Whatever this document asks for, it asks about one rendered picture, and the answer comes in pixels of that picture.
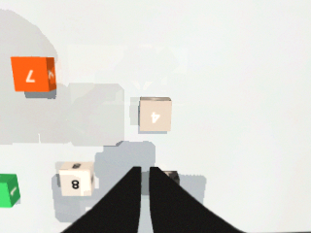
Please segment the beige digit block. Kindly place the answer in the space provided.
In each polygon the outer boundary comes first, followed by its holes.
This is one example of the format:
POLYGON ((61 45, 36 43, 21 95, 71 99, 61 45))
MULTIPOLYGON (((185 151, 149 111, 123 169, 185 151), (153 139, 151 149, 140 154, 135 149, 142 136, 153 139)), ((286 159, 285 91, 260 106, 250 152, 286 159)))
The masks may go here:
POLYGON ((140 131, 171 131, 172 100, 140 97, 140 131))

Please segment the black cube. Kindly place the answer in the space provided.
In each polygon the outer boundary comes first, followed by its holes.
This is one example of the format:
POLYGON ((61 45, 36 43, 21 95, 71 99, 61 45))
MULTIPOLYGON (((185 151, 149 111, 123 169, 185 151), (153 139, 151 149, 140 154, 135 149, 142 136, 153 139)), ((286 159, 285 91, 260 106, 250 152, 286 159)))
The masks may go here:
POLYGON ((174 182, 180 185, 180 178, 177 171, 163 171, 167 176, 169 176, 174 182))

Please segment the orange block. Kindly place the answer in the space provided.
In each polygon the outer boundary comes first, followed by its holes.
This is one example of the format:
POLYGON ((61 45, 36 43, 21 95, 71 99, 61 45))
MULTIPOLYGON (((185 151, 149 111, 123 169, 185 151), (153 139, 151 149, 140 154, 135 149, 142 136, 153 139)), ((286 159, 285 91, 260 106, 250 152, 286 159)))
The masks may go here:
POLYGON ((18 92, 56 89, 53 57, 11 57, 15 89, 18 92))

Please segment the green block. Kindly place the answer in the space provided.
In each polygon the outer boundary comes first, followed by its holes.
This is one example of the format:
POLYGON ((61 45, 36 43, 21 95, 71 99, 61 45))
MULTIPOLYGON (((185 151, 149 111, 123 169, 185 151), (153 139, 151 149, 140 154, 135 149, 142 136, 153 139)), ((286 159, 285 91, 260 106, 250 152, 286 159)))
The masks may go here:
POLYGON ((19 197, 17 174, 0 174, 0 208, 12 208, 19 197))

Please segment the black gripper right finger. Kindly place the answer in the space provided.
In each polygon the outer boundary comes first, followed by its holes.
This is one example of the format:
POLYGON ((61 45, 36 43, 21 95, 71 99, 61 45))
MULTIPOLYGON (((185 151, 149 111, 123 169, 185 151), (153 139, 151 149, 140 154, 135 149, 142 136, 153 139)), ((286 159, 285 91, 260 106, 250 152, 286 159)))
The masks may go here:
POLYGON ((149 196, 154 233, 247 233, 212 213, 158 167, 150 167, 149 196))

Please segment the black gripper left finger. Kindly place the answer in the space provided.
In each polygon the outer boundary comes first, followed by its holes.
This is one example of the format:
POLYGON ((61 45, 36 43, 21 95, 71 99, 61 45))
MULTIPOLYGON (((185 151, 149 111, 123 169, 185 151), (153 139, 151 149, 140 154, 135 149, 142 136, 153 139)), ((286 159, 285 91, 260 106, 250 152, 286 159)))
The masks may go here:
POLYGON ((61 233, 137 233, 141 211, 141 167, 132 167, 91 209, 61 233))

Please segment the cream block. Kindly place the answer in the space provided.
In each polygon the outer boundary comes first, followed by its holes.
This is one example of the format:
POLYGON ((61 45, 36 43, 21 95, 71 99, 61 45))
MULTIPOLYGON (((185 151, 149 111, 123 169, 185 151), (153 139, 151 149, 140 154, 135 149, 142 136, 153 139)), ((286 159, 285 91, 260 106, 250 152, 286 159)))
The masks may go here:
POLYGON ((65 161, 59 169, 62 196, 91 196, 95 188, 92 162, 65 161))

